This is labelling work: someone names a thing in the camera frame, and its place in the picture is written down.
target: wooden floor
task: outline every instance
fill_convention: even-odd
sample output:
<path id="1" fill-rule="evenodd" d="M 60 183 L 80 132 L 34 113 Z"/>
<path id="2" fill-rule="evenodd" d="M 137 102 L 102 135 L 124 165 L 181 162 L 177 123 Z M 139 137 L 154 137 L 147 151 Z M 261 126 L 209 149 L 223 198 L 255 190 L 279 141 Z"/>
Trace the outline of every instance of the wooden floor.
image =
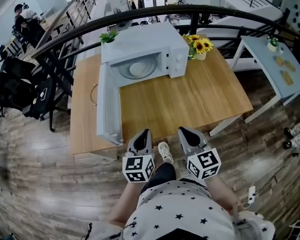
<path id="1" fill-rule="evenodd" d="M 254 108 L 275 95 L 261 71 L 236 75 Z M 300 96 L 250 124 L 240 118 L 215 137 L 207 134 L 213 125 L 204 129 L 220 155 L 220 176 L 242 200 L 256 185 L 259 194 L 249 209 L 274 222 L 278 239 L 300 213 L 300 156 L 282 149 L 283 128 L 299 121 Z M 126 184 L 121 160 L 70 154 L 68 114 L 55 112 L 54 122 L 56 133 L 51 133 L 48 120 L 25 118 L 17 110 L 6 110 L 0 118 L 0 136 L 16 144 L 0 149 L 0 226 L 18 240 L 80 239 L 90 222 L 107 219 Z M 177 175 L 189 174 L 177 137 L 167 141 Z M 118 153 L 122 156 L 124 149 Z M 161 163 L 158 156 L 156 163 Z"/>

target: white sneaker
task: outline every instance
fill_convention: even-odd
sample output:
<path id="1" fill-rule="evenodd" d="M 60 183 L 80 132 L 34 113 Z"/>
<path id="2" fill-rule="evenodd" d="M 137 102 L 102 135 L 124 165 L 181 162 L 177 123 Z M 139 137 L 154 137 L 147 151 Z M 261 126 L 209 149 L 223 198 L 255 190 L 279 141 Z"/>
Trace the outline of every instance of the white sneaker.
<path id="1" fill-rule="evenodd" d="M 158 150 L 160 155 L 162 156 L 163 161 L 169 159 L 171 161 L 171 164 L 174 163 L 174 159 L 172 158 L 172 155 L 170 153 L 170 148 L 166 142 L 160 142 L 158 145 Z"/>

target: microwave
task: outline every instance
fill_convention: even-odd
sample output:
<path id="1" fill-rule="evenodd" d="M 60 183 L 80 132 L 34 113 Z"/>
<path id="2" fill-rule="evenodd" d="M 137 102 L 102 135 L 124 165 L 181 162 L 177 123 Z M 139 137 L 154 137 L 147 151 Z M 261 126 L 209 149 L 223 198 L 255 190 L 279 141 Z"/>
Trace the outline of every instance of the microwave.
<path id="1" fill-rule="evenodd" d="M 169 75 L 183 76 L 189 46 L 169 23 L 133 26 L 101 46 L 96 135 L 123 144 L 120 87 Z"/>
<path id="2" fill-rule="evenodd" d="M 118 87 L 169 75 L 184 76 L 189 46 L 166 21 L 120 31 L 101 46 L 101 63 L 112 71 Z"/>

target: shoe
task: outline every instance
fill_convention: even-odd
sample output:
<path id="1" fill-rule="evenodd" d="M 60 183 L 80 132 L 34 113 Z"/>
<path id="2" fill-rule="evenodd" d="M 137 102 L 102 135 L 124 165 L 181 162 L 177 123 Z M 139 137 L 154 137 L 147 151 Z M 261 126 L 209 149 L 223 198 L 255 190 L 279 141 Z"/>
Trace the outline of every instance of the shoe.
<path id="1" fill-rule="evenodd" d="M 292 139 L 294 136 L 291 134 L 291 130 L 289 128 L 284 128 L 283 133 L 289 138 Z"/>
<path id="2" fill-rule="evenodd" d="M 171 163 L 174 163 L 174 159 L 170 154 L 170 148 L 166 142 L 160 142 L 158 145 L 158 150 L 160 155 L 162 156 L 163 161 L 165 161 L 166 159 L 170 159 Z"/>
<path id="3" fill-rule="evenodd" d="M 291 141 L 285 141 L 283 144 L 282 144 L 282 147 L 284 150 L 288 150 L 292 147 L 292 143 Z"/>

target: potted plant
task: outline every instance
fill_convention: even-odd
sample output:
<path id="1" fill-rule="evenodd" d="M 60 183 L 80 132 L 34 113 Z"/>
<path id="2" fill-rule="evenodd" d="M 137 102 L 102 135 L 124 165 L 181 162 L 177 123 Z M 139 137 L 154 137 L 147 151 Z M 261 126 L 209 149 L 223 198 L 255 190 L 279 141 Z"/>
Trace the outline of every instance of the potted plant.
<path id="1" fill-rule="evenodd" d="M 101 43 L 104 44 L 104 43 L 112 43 L 115 40 L 117 35 L 118 35 L 118 31 L 112 30 L 108 33 L 101 34 L 99 37 Z"/>
<path id="2" fill-rule="evenodd" d="M 275 52 L 277 50 L 277 47 L 279 46 L 279 40 L 275 37 L 268 37 L 270 40 L 269 43 L 267 44 L 268 49 L 271 52 Z"/>
<path id="3" fill-rule="evenodd" d="M 189 59 L 204 61 L 207 56 L 207 52 L 211 51 L 214 44 L 207 38 L 201 38 L 197 34 L 189 35 Z"/>

